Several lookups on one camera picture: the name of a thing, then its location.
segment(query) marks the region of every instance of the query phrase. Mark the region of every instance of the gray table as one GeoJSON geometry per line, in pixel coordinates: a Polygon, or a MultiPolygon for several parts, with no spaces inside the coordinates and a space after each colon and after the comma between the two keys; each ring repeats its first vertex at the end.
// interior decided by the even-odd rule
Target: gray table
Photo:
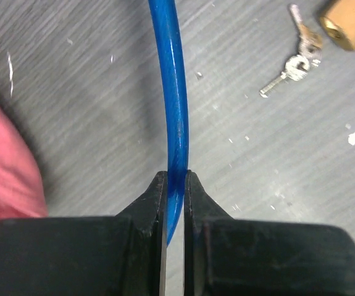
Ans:
{"type": "MultiPolygon", "coordinates": [[[[115,214],[167,165],[147,2],[87,2],[0,0],[0,102],[35,154],[52,216],[115,214]]],[[[177,2],[190,168],[235,218],[334,224],[355,239],[355,53],[325,38],[317,70],[258,94],[296,50],[288,3],[177,2]]],[[[324,1],[296,3],[320,31],[324,1]]],[[[182,239],[180,223],[167,295],[182,294],[182,239]]]]}

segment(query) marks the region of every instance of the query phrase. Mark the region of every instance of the brass padlock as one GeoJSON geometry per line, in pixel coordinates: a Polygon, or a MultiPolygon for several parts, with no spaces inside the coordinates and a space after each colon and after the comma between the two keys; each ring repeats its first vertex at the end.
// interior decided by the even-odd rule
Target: brass padlock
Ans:
{"type": "Polygon", "coordinates": [[[355,0],[337,0],[320,16],[327,34],[347,51],[355,51],[355,0]]]}

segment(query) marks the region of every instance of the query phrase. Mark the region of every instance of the silver key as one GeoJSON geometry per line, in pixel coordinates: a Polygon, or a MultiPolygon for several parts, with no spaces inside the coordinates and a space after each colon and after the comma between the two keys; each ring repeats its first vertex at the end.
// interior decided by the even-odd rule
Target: silver key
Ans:
{"type": "Polygon", "coordinates": [[[294,55],[290,57],[285,65],[284,71],[281,72],[280,76],[274,79],[266,87],[259,91],[262,97],[268,97],[268,93],[282,81],[286,79],[291,79],[293,81],[298,81],[306,77],[311,65],[307,58],[301,55],[294,55]]]}
{"type": "Polygon", "coordinates": [[[298,52],[305,58],[313,60],[312,65],[317,67],[320,64],[322,56],[322,38],[319,34],[314,33],[303,24],[298,5],[290,5],[290,12],[299,30],[299,37],[301,38],[298,46],[298,52]]]}

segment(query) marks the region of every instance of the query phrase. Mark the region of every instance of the blue cable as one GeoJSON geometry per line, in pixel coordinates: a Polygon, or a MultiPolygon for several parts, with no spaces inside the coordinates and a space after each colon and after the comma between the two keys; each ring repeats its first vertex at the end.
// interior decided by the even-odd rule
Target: blue cable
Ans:
{"type": "Polygon", "coordinates": [[[164,89],[167,148],[167,244],[175,232],[188,168],[188,104],[182,41],[174,0],[148,0],[164,89]]]}

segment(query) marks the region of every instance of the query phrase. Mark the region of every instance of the blue tube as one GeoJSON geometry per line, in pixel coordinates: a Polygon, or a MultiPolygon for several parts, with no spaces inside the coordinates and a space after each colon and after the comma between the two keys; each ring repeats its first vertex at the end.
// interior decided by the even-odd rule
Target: blue tube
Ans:
{"type": "Polygon", "coordinates": [[[164,89],[167,147],[167,244],[175,232],[188,168],[188,106],[182,41],[174,0],[148,0],[164,89]]]}

